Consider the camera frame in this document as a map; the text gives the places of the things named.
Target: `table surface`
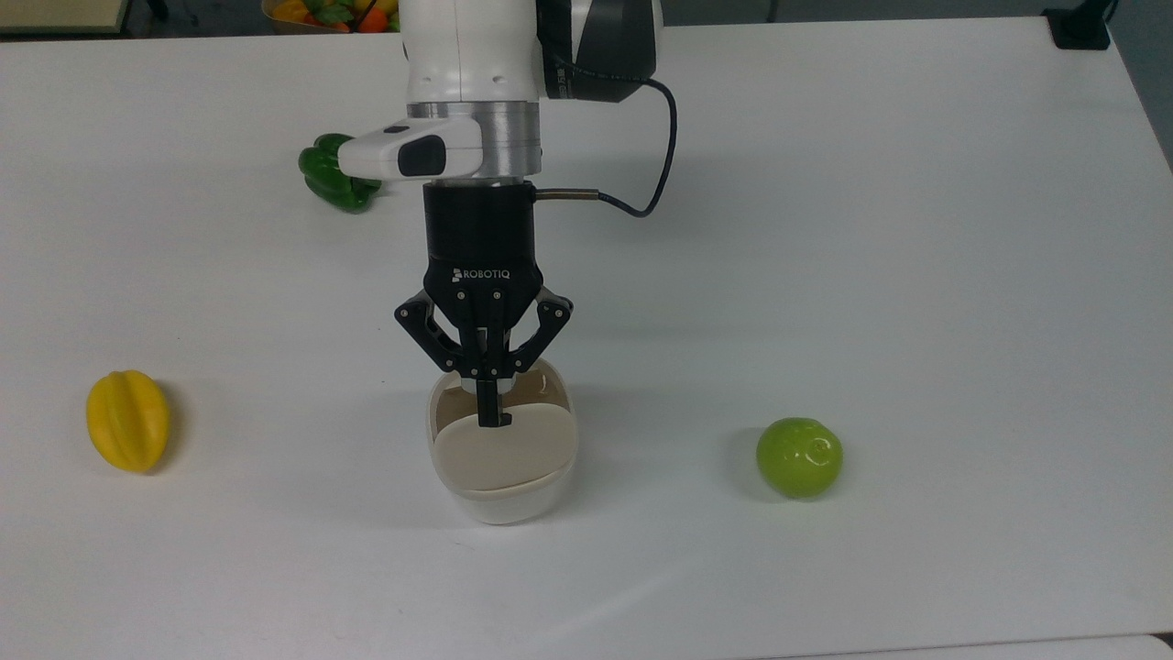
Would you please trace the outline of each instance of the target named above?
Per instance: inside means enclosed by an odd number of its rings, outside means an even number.
[[[129,0],[0,0],[0,32],[118,32]]]
[[[436,479],[393,321],[418,184],[298,150],[402,115],[395,35],[0,45],[0,656],[843,653],[1173,628],[1173,177],[1118,53],[1042,19],[667,29],[635,220],[538,205],[579,415],[556,511]],[[543,102],[540,185],[645,198],[663,101]],[[151,476],[89,447],[161,381]],[[769,422],[842,440],[786,502]]]

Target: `plastic fruit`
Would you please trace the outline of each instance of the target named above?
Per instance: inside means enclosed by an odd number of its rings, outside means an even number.
[[[382,13],[379,7],[371,7],[369,13],[359,23],[359,32],[384,32],[387,29],[387,14]]]
[[[758,470],[787,497],[808,498],[826,491],[842,467],[839,438],[814,420],[780,420],[758,441]]]
[[[359,15],[362,15],[362,11],[366,9],[369,4],[371,0],[354,0],[354,11],[358,12]],[[399,0],[374,0],[374,6],[377,9],[389,16],[399,11]]]
[[[279,21],[299,23],[308,13],[310,9],[301,0],[285,0],[280,5],[273,7],[273,18]]]
[[[94,385],[86,401],[94,449],[110,465],[145,472],[163,456],[171,411],[158,386],[138,372],[114,372]]]

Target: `bell pepper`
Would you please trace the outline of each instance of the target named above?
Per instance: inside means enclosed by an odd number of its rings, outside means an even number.
[[[338,169],[338,148],[347,140],[352,137],[340,132],[321,135],[313,147],[301,150],[297,164],[316,195],[344,211],[362,212],[382,182],[347,176]]]

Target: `black cable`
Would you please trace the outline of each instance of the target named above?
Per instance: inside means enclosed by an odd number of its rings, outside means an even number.
[[[601,202],[606,202],[612,206],[635,217],[647,217],[649,215],[651,215],[653,210],[656,210],[656,204],[659,203],[660,195],[664,193],[664,185],[667,183],[667,175],[669,171],[671,171],[672,169],[672,157],[676,155],[677,113],[676,113],[676,97],[672,96],[672,90],[669,89],[667,86],[664,84],[663,82],[651,77],[633,77],[628,75],[598,73],[590,69],[584,69],[578,64],[568,62],[563,60],[561,56],[558,56],[557,53],[547,47],[545,41],[541,39],[541,35],[538,35],[538,41],[542,43],[543,50],[545,50],[548,55],[554,57],[554,60],[557,63],[569,68],[570,70],[577,74],[585,75],[588,77],[597,77],[599,80],[609,80],[612,82],[633,82],[637,84],[642,84],[644,87],[651,87],[652,89],[656,89],[657,91],[663,94],[664,100],[667,101],[667,117],[669,117],[667,150],[664,154],[664,168],[660,170],[659,181],[656,183],[656,191],[652,192],[652,198],[651,200],[647,202],[647,205],[644,209],[642,210],[636,209],[635,206],[624,202],[623,199],[612,197],[611,195],[608,195],[606,192],[601,192],[598,190],[586,190],[586,189],[538,190],[537,191],[538,198],[544,198],[544,199],[595,198]]]

